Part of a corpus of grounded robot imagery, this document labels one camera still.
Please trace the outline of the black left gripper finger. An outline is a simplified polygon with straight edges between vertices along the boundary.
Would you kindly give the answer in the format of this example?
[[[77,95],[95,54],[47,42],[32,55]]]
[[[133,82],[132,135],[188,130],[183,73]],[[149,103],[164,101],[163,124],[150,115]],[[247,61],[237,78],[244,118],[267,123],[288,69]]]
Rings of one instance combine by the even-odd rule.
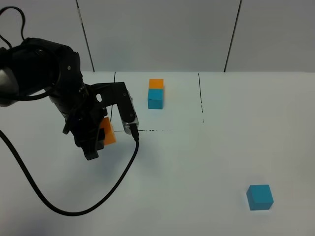
[[[105,140],[105,131],[104,128],[99,129],[97,143],[96,143],[96,149],[101,150],[104,148],[104,140]]]
[[[87,160],[98,158],[96,144],[98,142],[98,129],[84,130],[78,134],[78,146],[82,149]]]

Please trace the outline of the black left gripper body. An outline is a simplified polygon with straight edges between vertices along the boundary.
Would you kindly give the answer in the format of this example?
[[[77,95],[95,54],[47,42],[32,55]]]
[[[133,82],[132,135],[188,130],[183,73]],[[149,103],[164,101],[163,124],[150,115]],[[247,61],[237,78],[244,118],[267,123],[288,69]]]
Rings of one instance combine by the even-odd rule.
[[[79,87],[59,88],[50,96],[65,120],[63,133],[73,135],[78,146],[78,134],[84,130],[100,129],[107,110],[96,107],[96,96],[89,85],[81,83]]]

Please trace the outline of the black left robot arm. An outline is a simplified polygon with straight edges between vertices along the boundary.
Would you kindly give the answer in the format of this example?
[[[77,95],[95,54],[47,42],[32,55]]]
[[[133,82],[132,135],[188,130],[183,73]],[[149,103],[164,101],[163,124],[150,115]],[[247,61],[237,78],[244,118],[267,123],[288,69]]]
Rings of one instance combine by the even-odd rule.
[[[92,87],[83,82],[79,54],[51,41],[28,38],[21,45],[0,50],[0,105],[8,107],[45,90],[65,119],[63,132],[71,132],[88,160],[104,145],[100,124],[107,112],[97,106]]]

